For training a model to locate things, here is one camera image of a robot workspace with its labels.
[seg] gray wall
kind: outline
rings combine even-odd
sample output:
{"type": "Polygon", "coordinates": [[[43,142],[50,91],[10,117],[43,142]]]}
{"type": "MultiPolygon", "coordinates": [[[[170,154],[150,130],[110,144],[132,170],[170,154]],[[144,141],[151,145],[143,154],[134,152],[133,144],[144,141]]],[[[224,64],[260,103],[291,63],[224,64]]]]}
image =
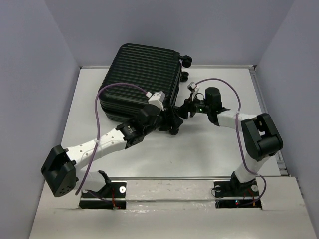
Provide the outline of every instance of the gray wall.
{"type": "Polygon", "coordinates": [[[45,0],[81,66],[110,65],[127,42],[194,64],[257,64],[293,0],[45,0]]]}
{"type": "Polygon", "coordinates": [[[284,140],[319,236],[319,1],[296,0],[257,67],[269,113],[284,140]]]}
{"type": "Polygon", "coordinates": [[[0,2],[0,238],[28,238],[79,68],[43,0],[0,2]]]}

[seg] black joint cover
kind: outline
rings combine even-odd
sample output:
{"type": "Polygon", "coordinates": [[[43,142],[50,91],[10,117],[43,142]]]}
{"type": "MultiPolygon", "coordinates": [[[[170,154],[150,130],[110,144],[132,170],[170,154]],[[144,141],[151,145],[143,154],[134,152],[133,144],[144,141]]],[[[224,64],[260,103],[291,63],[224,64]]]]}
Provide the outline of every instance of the black joint cover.
{"type": "Polygon", "coordinates": [[[41,173],[55,197],[68,194],[75,188],[75,162],[71,161],[61,145],[51,149],[41,173]]]}
{"type": "Polygon", "coordinates": [[[275,155],[283,148],[283,141],[269,114],[263,113],[257,119],[241,121],[246,150],[253,159],[261,161],[275,155]]]}

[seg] ribbed suitcase shell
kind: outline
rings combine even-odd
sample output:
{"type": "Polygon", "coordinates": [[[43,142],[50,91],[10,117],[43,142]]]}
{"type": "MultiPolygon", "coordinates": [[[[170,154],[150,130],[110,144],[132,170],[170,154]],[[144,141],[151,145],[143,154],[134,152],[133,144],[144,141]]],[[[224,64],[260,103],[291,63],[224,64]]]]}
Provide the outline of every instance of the ribbed suitcase shell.
{"type": "MultiPolygon", "coordinates": [[[[178,57],[179,53],[173,50],[125,44],[119,49],[101,88],[112,83],[133,83],[152,93],[163,91],[164,105],[174,105],[181,78],[178,57]]],[[[109,119],[126,121],[148,100],[138,89],[115,86],[103,91],[100,103],[109,119]]]]}

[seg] white table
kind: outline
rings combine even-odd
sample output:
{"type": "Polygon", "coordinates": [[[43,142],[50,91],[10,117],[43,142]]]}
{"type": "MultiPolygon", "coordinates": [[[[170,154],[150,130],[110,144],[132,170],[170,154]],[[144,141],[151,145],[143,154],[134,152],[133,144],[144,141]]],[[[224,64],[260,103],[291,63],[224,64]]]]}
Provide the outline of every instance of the white table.
{"type": "MultiPolygon", "coordinates": [[[[74,146],[96,138],[94,98],[108,69],[82,69],[66,124],[62,146],[74,146]]],[[[191,81],[215,77],[229,82],[242,101],[242,112],[260,114],[255,89],[248,69],[187,69],[189,80],[180,84],[176,105],[189,97],[186,88],[191,81]]],[[[238,103],[232,90],[221,82],[200,84],[201,92],[210,86],[220,89],[223,105],[236,110],[238,103]]],[[[118,122],[109,120],[98,105],[101,133],[107,133],[118,122]]],[[[94,162],[92,170],[104,170],[110,177],[220,177],[230,176],[241,162],[236,133],[214,126],[207,115],[196,114],[184,120],[179,134],[154,132],[128,150],[112,153],[94,162]]],[[[280,175],[276,158],[265,163],[260,173],[280,175]]]]}
{"type": "MultiPolygon", "coordinates": [[[[107,70],[82,69],[62,145],[78,145],[96,137],[93,101],[107,70]]],[[[208,77],[232,84],[248,114],[261,112],[247,69],[190,69],[189,81],[208,77]]],[[[181,84],[180,105],[188,91],[181,84]]],[[[224,106],[237,108],[233,93],[221,83],[224,106]]],[[[99,110],[102,132],[118,123],[99,110]]],[[[129,150],[112,153],[95,162],[93,170],[112,177],[221,177],[240,164],[235,132],[211,124],[206,116],[186,120],[177,136],[154,132],[129,150]]],[[[45,183],[30,239],[315,239],[295,178],[282,177],[276,159],[262,168],[268,189],[263,210],[216,209],[211,180],[129,180],[126,210],[78,209],[79,196],[54,198],[45,183]]],[[[258,178],[257,184],[263,187],[258,178]]]]}

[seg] black suitcase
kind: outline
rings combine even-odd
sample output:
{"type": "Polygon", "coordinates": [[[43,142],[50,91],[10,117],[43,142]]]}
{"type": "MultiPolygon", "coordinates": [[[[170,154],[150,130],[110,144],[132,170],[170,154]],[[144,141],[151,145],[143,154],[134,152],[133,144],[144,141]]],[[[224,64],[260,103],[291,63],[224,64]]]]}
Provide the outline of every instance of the black suitcase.
{"type": "MultiPolygon", "coordinates": [[[[180,56],[173,50],[125,44],[121,46],[100,89],[112,83],[132,83],[151,93],[163,91],[166,95],[165,107],[173,107],[180,81],[186,81],[192,59],[180,56]]],[[[147,97],[138,89],[115,86],[100,94],[100,103],[106,116],[111,120],[124,122],[135,116],[148,103],[147,97]]]]}

